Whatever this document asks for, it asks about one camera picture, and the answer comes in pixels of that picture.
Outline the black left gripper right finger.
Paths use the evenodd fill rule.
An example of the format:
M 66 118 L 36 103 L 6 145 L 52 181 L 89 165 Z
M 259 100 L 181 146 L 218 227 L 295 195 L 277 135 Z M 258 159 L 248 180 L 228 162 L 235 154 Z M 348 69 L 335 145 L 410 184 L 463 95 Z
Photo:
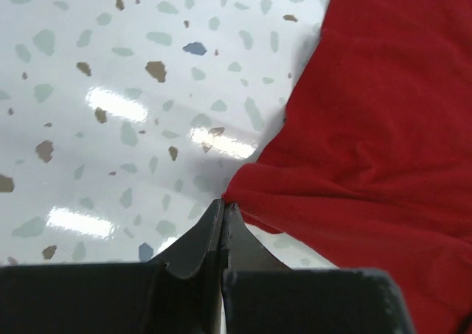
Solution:
M 228 333 L 414 333 L 400 288 L 372 268 L 294 270 L 224 212 L 221 290 Z

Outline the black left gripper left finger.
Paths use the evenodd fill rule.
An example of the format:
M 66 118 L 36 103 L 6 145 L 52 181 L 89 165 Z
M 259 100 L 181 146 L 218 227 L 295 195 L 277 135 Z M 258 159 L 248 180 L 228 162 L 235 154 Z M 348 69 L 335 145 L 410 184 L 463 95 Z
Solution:
M 219 333 L 223 201 L 145 262 L 1 269 L 3 333 Z

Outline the red t shirt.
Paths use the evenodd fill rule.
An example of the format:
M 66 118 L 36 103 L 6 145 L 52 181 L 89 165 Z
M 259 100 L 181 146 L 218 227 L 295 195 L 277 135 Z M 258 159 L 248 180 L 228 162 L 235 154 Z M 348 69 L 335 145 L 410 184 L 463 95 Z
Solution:
M 223 199 L 387 271 L 419 333 L 469 333 L 471 0 L 330 0 L 281 131 Z

